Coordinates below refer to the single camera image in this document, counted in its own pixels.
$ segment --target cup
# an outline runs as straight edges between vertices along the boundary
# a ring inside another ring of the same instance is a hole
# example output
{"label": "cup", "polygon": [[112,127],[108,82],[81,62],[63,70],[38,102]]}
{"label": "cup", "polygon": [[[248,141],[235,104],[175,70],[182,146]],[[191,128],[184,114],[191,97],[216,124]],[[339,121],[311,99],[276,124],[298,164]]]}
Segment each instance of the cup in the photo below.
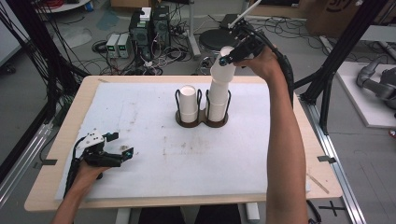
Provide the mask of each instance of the cup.
{"label": "cup", "polygon": [[180,89],[178,98],[181,121],[186,123],[195,121],[198,116],[197,93],[195,88],[190,85],[183,86]]}
{"label": "cup", "polygon": [[212,102],[210,102],[210,107],[208,105],[209,105],[209,102],[206,102],[205,113],[206,113],[207,119],[214,121],[214,122],[222,121],[225,116],[225,110],[227,108],[227,101],[221,105],[215,105]]}
{"label": "cup", "polygon": [[228,82],[217,82],[212,79],[208,94],[210,103],[214,105],[222,105],[228,99]]}
{"label": "cup", "polygon": [[230,54],[233,47],[226,46],[221,49],[220,54],[215,60],[215,63],[210,68],[210,75],[218,82],[231,82],[233,75],[235,74],[235,66],[231,63],[221,66],[219,64],[219,58]]}

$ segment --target paper cup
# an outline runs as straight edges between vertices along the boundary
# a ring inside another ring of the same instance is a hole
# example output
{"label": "paper cup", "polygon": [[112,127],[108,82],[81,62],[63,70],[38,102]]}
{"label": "paper cup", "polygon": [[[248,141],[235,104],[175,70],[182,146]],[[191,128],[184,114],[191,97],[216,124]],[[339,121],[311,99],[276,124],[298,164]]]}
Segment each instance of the paper cup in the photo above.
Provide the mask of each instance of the paper cup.
{"label": "paper cup", "polygon": [[206,116],[207,116],[207,112],[209,112],[209,117],[207,117],[209,120],[214,122],[222,121],[225,116],[226,108],[227,108],[227,102],[221,105],[215,105],[210,103],[210,108],[208,106],[208,102],[206,102],[206,110],[205,110]]}
{"label": "paper cup", "polygon": [[233,75],[235,74],[235,66],[233,64],[227,64],[225,66],[221,66],[219,64],[219,58],[230,54],[233,50],[233,47],[224,47],[221,49],[218,58],[215,60],[215,63],[210,68],[210,75],[217,82],[231,82],[233,80]]}
{"label": "paper cup", "polygon": [[198,110],[195,111],[195,112],[192,113],[192,114],[183,114],[183,113],[180,113],[180,119],[181,119],[181,121],[183,121],[183,122],[185,122],[185,123],[194,122],[194,121],[197,120],[197,118],[198,118]]}
{"label": "paper cup", "polygon": [[214,105],[222,105],[228,99],[228,82],[217,82],[212,79],[208,94],[210,103]]}
{"label": "paper cup", "polygon": [[181,114],[193,114],[198,110],[197,93],[193,86],[182,87],[178,98]]}

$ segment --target person's arm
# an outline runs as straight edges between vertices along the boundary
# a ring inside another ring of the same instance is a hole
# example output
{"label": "person's arm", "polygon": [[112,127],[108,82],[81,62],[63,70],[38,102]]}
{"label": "person's arm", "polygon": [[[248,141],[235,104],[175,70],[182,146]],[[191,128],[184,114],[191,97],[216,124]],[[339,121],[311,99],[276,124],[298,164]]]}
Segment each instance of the person's arm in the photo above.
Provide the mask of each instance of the person's arm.
{"label": "person's arm", "polygon": [[270,92],[266,223],[306,224],[308,216],[303,139],[276,56],[265,47],[256,58],[235,65],[250,67],[256,75],[265,79]]}
{"label": "person's arm", "polygon": [[85,161],[82,161],[78,169],[76,179],[64,197],[64,200],[59,205],[51,223],[73,223],[78,207],[85,195],[90,192],[91,186],[95,182],[96,177],[106,169],[108,169],[108,167],[92,167]]}

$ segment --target hand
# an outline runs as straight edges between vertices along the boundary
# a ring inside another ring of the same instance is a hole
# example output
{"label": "hand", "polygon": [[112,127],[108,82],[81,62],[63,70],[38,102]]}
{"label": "hand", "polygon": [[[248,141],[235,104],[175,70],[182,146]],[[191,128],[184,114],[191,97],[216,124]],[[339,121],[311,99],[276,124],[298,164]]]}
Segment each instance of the hand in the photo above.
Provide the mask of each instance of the hand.
{"label": "hand", "polygon": [[279,63],[275,54],[267,46],[254,59],[246,59],[244,61],[234,63],[235,66],[247,66],[259,77],[269,82],[277,74],[282,74]]}
{"label": "hand", "polygon": [[109,169],[110,167],[94,167],[87,164],[87,162],[82,161],[79,165],[78,173],[75,181],[70,190],[76,190],[78,192],[87,194],[92,184],[95,182],[97,176]]}

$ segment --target black pole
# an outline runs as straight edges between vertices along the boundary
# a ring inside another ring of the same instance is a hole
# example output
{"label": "black pole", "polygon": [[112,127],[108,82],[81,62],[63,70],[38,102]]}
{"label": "black pole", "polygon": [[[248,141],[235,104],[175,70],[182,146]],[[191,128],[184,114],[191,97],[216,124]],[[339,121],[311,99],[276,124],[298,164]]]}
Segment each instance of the black pole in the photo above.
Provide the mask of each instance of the black pole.
{"label": "black pole", "polygon": [[311,105],[316,103],[316,100],[323,92],[319,125],[325,134],[328,134],[327,117],[332,91],[332,79],[349,52],[359,42],[374,21],[376,15],[378,15],[387,2],[388,0],[365,0],[319,70],[311,76],[305,77],[295,83],[296,89],[311,82],[301,97],[303,101]]}

